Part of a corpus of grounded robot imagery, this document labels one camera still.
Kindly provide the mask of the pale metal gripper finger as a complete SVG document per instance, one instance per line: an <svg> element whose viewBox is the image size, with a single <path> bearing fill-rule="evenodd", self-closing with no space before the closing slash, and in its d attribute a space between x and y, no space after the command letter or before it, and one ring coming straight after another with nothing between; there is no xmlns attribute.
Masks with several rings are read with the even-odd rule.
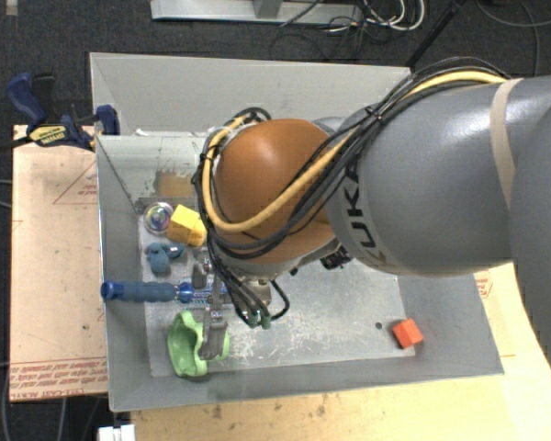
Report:
<svg viewBox="0 0 551 441"><path fill-rule="evenodd" d="M215 356L212 310L205 309L203 317L202 343L198 355L202 360L210 360Z"/></svg>
<svg viewBox="0 0 551 441"><path fill-rule="evenodd" d="M228 323L225 321L223 311L213 311L213 337L216 357L226 357L229 353Z"/></svg>

